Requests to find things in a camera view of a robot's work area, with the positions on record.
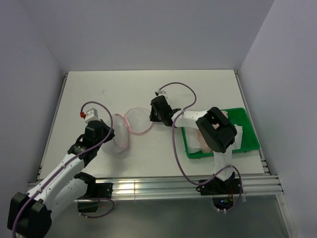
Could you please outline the mesh laundry bag pink trim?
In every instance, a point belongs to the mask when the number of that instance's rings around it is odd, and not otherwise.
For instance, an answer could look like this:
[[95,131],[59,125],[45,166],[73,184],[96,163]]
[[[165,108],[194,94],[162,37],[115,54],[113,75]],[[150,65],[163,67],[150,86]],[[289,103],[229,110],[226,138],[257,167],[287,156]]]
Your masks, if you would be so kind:
[[114,155],[128,150],[131,134],[143,135],[151,129],[149,115],[150,111],[141,107],[131,108],[124,115],[113,114],[114,137],[103,144],[103,151]]

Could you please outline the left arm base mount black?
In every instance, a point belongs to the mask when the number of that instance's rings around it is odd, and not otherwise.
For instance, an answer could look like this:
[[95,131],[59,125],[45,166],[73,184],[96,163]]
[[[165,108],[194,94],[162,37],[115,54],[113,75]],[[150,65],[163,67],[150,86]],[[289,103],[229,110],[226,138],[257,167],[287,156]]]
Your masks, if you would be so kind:
[[97,183],[77,202],[77,211],[85,218],[96,219],[110,214],[115,203],[111,199],[113,183]]

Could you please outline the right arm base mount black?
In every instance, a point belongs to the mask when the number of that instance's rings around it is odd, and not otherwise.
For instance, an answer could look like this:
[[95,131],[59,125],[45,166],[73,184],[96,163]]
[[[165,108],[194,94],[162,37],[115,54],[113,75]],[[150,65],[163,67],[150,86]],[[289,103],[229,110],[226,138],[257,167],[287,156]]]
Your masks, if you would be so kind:
[[213,205],[217,211],[227,212],[235,205],[234,195],[238,195],[238,200],[242,196],[242,185],[238,178],[233,175],[226,181],[222,181],[219,178],[214,178],[205,185],[199,185],[196,187],[196,191],[201,196],[218,196],[212,199]]

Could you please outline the pink beige bra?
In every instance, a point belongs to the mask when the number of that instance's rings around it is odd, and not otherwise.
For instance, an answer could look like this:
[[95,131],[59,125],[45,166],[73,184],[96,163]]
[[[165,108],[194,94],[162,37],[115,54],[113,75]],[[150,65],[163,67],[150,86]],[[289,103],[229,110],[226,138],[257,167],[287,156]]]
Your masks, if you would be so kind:
[[198,141],[204,152],[225,153],[235,140],[236,129],[226,115],[217,107],[205,111],[195,121]]

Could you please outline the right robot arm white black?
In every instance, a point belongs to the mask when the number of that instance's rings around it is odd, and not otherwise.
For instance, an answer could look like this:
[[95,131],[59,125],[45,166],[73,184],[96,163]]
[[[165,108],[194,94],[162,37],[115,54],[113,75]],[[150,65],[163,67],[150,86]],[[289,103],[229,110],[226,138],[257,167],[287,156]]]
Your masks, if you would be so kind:
[[187,181],[194,185],[199,185],[191,181],[180,166],[175,145],[175,129],[191,128],[198,131],[203,145],[208,146],[213,151],[215,173],[211,179],[200,185],[214,181],[214,187],[219,193],[226,193],[232,186],[234,179],[232,165],[232,145],[235,142],[237,129],[229,121],[227,116],[217,107],[212,107],[207,111],[187,111],[184,109],[172,109],[165,96],[157,96],[151,100],[150,121],[162,122],[165,126],[172,128],[172,146],[176,162],[181,173]]

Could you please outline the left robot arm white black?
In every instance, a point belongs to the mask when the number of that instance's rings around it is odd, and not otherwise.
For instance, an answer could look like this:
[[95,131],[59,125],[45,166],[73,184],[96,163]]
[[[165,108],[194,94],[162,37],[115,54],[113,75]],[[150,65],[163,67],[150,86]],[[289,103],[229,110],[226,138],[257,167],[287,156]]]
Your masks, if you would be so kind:
[[18,192],[12,197],[7,221],[12,236],[43,238],[53,220],[74,200],[101,200],[96,178],[82,170],[113,137],[112,125],[103,120],[88,122],[85,132],[45,179],[26,193]]

